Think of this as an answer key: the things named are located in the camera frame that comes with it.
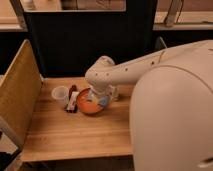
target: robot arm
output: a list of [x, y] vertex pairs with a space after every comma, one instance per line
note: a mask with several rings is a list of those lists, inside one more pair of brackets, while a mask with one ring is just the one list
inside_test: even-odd
[[119, 65], [110, 57], [102, 56], [87, 70], [85, 78], [93, 92], [105, 96], [109, 86], [135, 84], [144, 73], [163, 61], [191, 53], [202, 44], [204, 42], [164, 49]]
[[159, 51], [120, 65], [101, 57], [86, 73], [94, 92], [137, 82], [130, 103], [134, 166], [212, 170], [213, 41]]

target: floor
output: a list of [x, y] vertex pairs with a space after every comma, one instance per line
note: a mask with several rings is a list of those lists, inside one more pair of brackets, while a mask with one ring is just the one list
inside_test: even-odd
[[51, 168], [53, 171], [134, 171], [132, 156], [57, 161]]

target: black wall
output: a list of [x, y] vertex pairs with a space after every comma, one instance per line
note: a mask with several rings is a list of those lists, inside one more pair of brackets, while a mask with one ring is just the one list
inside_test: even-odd
[[26, 32], [0, 32], [0, 74], [5, 73], [23, 40], [27, 37]]
[[83, 76], [101, 55], [124, 62], [151, 51], [157, 0], [127, 0], [126, 12], [25, 13], [40, 72]]
[[153, 31], [152, 42], [161, 36], [168, 47], [213, 39], [213, 30]]

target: wooden surface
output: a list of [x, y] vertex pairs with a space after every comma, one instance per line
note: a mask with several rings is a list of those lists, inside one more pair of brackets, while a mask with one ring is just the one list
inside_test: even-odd
[[156, 12], [153, 30], [213, 30], [213, 11], [182, 12], [172, 27], [163, 23], [166, 15], [167, 12]]
[[0, 129], [22, 148], [41, 88], [29, 41], [24, 41], [0, 83]]
[[[172, 0], [158, 0], [157, 11], [168, 11]], [[187, 0], [184, 1], [183, 11], [212, 11], [212, 0]]]
[[119, 87], [120, 97], [96, 116], [63, 111], [51, 98], [54, 87], [76, 84], [88, 88], [83, 78], [44, 80], [21, 153], [23, 162], [122, 156], [132, 154], [129, 100], [132, 86]]
[[15, 23], [18, 19], [9, 0], [0, 1], [0, 24]]
[[29, 3], [21, 0], [25, 11], [31, 12], [53, 12], [63, 10], [118, 10], [123, 11], [126, 8], [124, 0], [34, 0], [35, 9], [29, 8]]

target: wooden board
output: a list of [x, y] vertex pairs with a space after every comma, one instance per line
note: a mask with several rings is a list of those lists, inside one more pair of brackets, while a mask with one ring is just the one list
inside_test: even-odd
[[84, 78], [45, 79], [38, 98], [21, 160], [23, 162], [123, 156], [132, 154], [129, 101], [133, 86], [120, 86], [120, 97], [96, 116], [63, 111], [51, 97], [54, 87], [76, 84]]
[[41, 79], [25, 40], [0, 82], [0, 129], [19, 147], [25, 140]]

